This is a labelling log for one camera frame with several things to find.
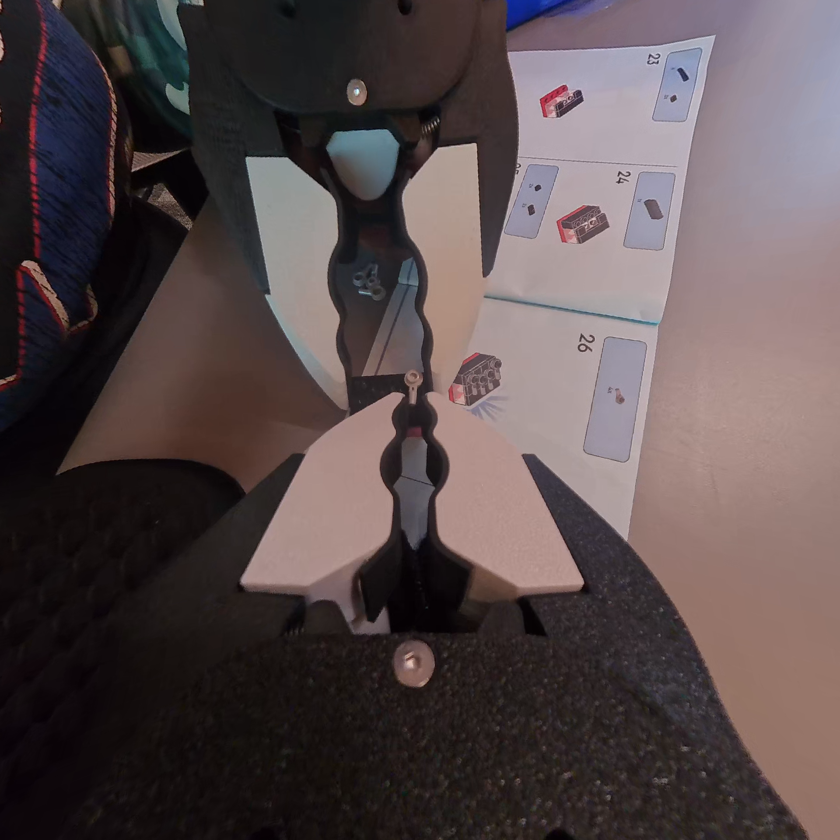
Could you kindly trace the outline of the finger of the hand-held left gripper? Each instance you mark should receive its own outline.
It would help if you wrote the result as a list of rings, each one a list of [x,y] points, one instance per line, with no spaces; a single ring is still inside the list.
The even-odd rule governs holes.
[[[333,196],[286,157],[246,158],[248,182],[266,265],[267,295],[283,333],[323,393],[349,407],[338,352],[340,315],[329,271],[338,244]]]
[[[438,148],[405,187],[406,231],[425,271],[423,315],[432,388],[446,396],[469,355],[487,287],[477,146]]]

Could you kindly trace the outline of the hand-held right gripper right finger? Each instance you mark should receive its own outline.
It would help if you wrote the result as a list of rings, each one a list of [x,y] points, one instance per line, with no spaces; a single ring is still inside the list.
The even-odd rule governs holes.
[[[494,605],[581,592],[583,575],[517,447],[436,392],[420,403],[430,486],[420,627],[468,631]]]

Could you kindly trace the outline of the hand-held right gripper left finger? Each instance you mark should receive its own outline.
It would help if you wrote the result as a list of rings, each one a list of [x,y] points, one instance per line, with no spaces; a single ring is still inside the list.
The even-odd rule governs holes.
[[[240,578],[247,592],[333,602],[356,634],[388,634],[403,531],[408,399],[394,392],[344,419],[302,457]]]

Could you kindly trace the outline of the black toy brick block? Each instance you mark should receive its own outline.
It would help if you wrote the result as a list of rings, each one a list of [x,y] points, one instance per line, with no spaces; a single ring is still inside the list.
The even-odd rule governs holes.
[[[406,395],[405,374],[361,375],[350,378],[348,387],[350,414],[356,414],[392,393]]]

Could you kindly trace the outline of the step-page instruction booklet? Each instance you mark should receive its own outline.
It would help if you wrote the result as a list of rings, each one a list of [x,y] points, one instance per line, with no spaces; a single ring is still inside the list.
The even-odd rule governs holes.
[[[714,44],[510,53],[517,173],[449,399],[624,538]]]

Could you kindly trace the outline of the black mesh cushion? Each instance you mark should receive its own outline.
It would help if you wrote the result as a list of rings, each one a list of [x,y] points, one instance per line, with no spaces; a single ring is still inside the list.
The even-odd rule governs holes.
[[[116,460],[3,499],[2,838],[49,837],[123,739],[118,616],[245,492],[189,460]]]

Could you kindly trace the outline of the large blue plastic bin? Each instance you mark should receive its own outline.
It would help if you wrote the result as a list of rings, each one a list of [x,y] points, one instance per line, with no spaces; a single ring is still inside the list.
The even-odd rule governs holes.
[[[563,0],[508,0],[506,30],[510,31],[572,3]]]

